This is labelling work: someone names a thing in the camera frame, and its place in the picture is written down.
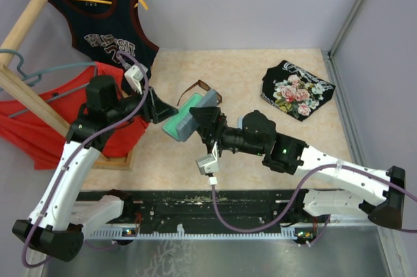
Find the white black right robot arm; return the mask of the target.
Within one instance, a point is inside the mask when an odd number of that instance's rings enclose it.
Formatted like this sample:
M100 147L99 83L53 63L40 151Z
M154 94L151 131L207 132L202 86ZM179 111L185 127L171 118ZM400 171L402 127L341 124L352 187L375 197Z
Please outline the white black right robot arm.
M212 189L218 181L218 159L224 150L262 156L272 171L287 173L305 183L310 177L333 184L335 190L308 190L291 205L292 217L306 222L310 217L331 214L367 216L372 223L389 228L403 227L405 170L393 166L371 169L330 156L305 141L276 132L276 124L260 111L243 116L240 126L228 126L219 107L190 108L197 133L207 155L197 160Z

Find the grey-blue glasses case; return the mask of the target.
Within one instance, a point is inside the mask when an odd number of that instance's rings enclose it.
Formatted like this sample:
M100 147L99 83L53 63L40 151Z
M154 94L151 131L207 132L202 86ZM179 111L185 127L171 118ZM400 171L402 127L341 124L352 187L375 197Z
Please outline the grey-blue glasses case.
M185 142L197 130L197 121L192 117L190 108L205 108L218 105L217 92L209 90L204 96L193 94L179 109L179 112L168 119L162 126L163 132L175 141Z

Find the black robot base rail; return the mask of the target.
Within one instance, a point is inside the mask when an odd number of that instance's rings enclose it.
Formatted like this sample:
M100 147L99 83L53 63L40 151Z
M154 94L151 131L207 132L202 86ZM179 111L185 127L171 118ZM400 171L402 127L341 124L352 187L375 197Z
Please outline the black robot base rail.
M261 227L275 220L289 202L290 190L209 190L130 192L131 210L93 231L89 240L303 240L312 241L326 216L310 216L302 208L301 190L285 216L258 233L239 233L225 227Z

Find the light blue cleaning cloth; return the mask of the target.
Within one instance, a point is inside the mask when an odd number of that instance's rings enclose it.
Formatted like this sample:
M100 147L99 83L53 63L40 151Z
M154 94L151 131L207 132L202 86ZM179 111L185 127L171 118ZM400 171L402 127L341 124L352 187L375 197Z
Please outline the light blue cleaning cloth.
M237 121L237 128L242 129L243 117L239 117Z

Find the brown sunglasses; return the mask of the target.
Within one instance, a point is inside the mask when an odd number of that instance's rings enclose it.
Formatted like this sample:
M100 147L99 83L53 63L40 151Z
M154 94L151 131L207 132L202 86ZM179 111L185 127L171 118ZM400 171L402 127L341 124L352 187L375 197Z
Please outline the brown sunglasses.
M214 90L209 84L207 84L203 80L197 80L195 83L191 84L191 86L189 86L187 89L183 91L183 93L180 95L177 101L177 106L180 104L180 101L182 100L183 96L195 87L199 87L207 93L211 92L214 95L216 105L220 105L223 102L223 96L218 91Z

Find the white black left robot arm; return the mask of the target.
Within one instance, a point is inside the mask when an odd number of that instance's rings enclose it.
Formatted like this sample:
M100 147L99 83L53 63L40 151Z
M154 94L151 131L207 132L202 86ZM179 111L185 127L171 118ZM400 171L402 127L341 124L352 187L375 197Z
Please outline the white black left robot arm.
M69 262L81 250L92 232L110 220L127 223L136 208L129 194L112 190L83 213L72 214L81 186L93 164L113 135L115 128L134 117L158 124L179 111L158 98L149 81L144 89L129 97L119 96L115 79L95 76L85 88L86 103L66 135L61 160L36 208L25 220L16 220L12 232L23 243L22 264L27 251L34 250L48 257Z

